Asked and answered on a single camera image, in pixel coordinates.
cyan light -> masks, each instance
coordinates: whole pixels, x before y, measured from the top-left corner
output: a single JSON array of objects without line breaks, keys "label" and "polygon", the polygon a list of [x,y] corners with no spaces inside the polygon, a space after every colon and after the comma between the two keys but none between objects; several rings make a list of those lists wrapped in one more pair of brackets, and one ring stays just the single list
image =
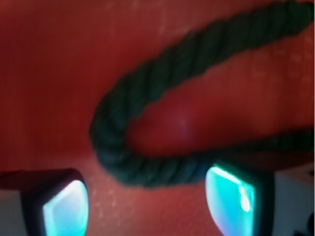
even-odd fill
[{"label": "cyan light", "polygon": [[206,197],[213,221],[224,236],[252,236],[255,188],[219,166],[206,176]]},{"label": "cyan light", "polygon": [[89,218],[89,199],[83,182],[74,180],[43,207],[47,236],[83,236]]}]

dark green rope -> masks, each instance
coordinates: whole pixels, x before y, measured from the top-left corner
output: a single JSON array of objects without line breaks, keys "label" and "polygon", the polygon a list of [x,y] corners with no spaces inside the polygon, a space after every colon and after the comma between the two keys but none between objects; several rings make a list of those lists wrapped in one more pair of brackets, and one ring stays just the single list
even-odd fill
[{"label": "dark green rope", "polygon": [[314,130],[288,132],[244,145],[148,159],[126,146],[131,119],[148,103],[209,66],[247,49],[258,48],[286,36],[298,35],[314,20],[313,3],[275,2],[250,14],[219,20],[202,32],[191,33],[178,45],[123,76],[98,105],[90,136],[98,159],[117,180],[126,185],[158,187],[194,183],[204,179],[214,159],[223,153],[254,151],[314,151]]}]

glowing light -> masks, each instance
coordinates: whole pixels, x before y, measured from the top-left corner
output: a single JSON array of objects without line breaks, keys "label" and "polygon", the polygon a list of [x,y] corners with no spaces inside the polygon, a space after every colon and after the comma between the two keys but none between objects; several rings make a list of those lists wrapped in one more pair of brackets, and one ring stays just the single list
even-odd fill
[{"label": "glowing light", "polygon": [[47,236],[83,236],[89,218],[89,199],[83,182],[74,180],[43,207]]},{"label": "glowing light", "polygon": [[225,236],[253,235],[255,188],[213,166],[206,176],[206,197],[213,221]]},{"label": "glowing light", "polygon": [[230,173],[218,168],[218,167],[213,167],[211,168],[212,169],[212,172],[216,173],[217,175],[223,177],[223,178],[226,178],[236,184],[240,184],[241,182],[233,175],[231,175]]},{"label": "glowing light", "polygon": [[245,190],[243,187],[239,186],[240,194],[241,194],[241,207],[244,211],[249,212],[251,210],[251,204],[246,196]]}]

rope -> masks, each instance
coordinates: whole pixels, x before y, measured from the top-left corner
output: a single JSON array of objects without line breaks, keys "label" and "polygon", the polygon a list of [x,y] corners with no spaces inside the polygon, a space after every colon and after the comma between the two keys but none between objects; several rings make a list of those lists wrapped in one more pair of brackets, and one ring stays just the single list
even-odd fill
[{"label": "rope", "polygon": [[101,165],[125,185],[152,188],[201,181],[223,153],[314,151],[312,129],[167,159],[148,159],[136,154],[125,140],[130,120],[140,116],[148,103],[159,100],[168,89],[236,53],[298,35],[313,20],[313,3],[274,2],[250,14],[215,21],[124,75],[102,98],[90,126],[90,137]]}]

blue light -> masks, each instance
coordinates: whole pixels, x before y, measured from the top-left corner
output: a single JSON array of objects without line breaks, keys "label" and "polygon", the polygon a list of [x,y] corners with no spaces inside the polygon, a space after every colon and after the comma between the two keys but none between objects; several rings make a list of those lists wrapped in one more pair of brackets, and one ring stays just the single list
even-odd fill
[{"label": "blue light", "polygon": [[252,236],[255,188],[219,166],[206,176],[206,196],[213,221],[224,236]]},{"label": "blue light", "polygon": [[83,182],[74,180],[43,207],[47,236],[83,236],[89,218],[89,199]]}]

